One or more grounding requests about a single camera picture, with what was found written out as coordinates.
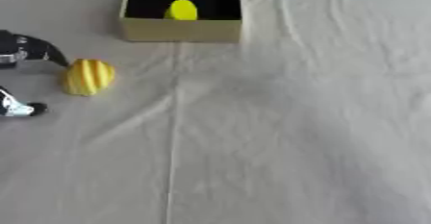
yellow toy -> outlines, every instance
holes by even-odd
[[[114,80],[114,68],[99,60],[79,59],[62,76],[63,90],[71,95],[92,96]]]
[[[190,0],[175,0],[165,14],[174,20],[197,20],[197,8]]]

box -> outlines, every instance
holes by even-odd
[[[191,0],[198,20],[165,19],[175,0],[123,0],[120,25],[131,41],[238,42],[241,0]]]

white tablecloth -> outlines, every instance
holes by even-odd
[[[0,119],[2,224],[431,223],[431,0],[242,0],[239,45],[129,43],[120,0],[0,0],[0,28],[113,64]]]

